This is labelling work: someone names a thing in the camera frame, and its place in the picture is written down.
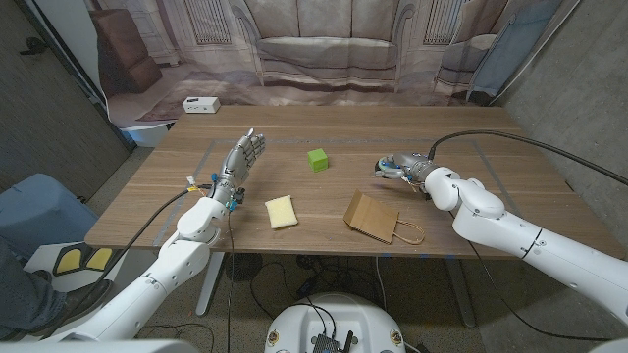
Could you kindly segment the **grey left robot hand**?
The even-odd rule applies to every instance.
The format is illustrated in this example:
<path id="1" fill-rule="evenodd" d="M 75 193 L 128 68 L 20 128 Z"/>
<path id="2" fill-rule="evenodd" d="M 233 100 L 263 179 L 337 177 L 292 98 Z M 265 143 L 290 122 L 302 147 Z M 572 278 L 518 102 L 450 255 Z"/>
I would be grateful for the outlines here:
<path id="1" fill-rule="evenodd" d="M 217 173 L 211 198 L 223 204 L 235 194 L 249 176 L 249 170 L 265 149 L 265 137 L 251 128 L 229 151 Z"/>

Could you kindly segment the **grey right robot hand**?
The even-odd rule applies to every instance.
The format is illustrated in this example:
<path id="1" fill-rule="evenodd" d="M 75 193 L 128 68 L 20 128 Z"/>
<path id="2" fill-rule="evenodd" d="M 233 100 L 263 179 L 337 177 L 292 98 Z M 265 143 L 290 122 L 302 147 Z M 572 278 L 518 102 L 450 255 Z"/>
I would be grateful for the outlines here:
<path id="1" fill-rule="evenodd" d="M 375 176 L 389 179 L 406 178 L 424 182 L 438 166 L 417 152 L 396 152 L 381 158 L 375 166 Z"/>

